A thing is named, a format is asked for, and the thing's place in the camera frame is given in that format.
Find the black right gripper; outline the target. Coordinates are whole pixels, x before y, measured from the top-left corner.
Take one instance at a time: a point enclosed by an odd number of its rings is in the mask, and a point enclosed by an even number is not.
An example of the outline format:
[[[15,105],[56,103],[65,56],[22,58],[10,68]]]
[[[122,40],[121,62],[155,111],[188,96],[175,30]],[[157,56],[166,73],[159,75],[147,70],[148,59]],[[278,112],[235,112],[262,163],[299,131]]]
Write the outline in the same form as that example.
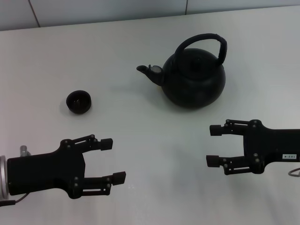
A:
[[[227,119],[223,126],[210,125],[210,135],[244,136],[244,156],[206,156],[207,166],[223,167],[225,175],[261,174],[270,163],[300,161],[299,129],[270,129],[260,120]]]

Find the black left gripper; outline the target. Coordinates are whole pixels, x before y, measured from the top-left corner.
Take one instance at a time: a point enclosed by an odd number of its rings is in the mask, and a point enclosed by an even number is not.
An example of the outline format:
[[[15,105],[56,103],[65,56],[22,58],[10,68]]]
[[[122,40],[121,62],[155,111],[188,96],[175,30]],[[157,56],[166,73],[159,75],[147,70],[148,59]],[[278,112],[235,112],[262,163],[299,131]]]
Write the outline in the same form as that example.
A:
[[[64,190],[71,199],[82,196],[109,195],[112,186],[125,183],[126,172],[103,177],[85,177],[83,152],[111,150],[112,138],[88,135],[67,139],[51,153],[15,157],[7,160],[10,195],[32,193],[52,188]]]

